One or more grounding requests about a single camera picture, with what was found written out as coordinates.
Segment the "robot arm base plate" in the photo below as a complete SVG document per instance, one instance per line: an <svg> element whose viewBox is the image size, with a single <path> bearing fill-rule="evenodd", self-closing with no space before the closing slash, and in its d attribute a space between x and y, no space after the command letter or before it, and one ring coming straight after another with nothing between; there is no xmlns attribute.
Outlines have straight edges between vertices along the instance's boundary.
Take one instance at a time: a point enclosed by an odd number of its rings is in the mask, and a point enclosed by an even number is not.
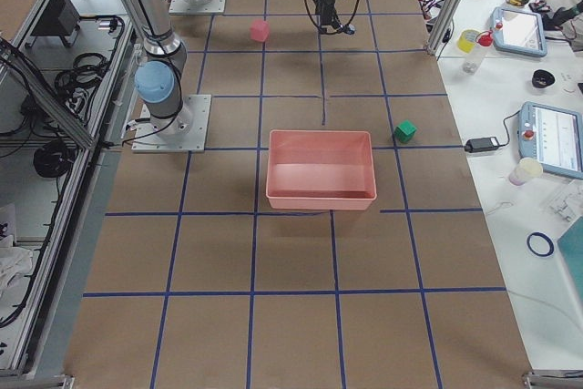
<svg viewBox="0 0 583 389"><path fill-rule="evenodd" d="M186 95L183 109L166 129L154 118L137 127L137 140L131 150L136 153L203 152L210 118L211 95Z"/></svg>

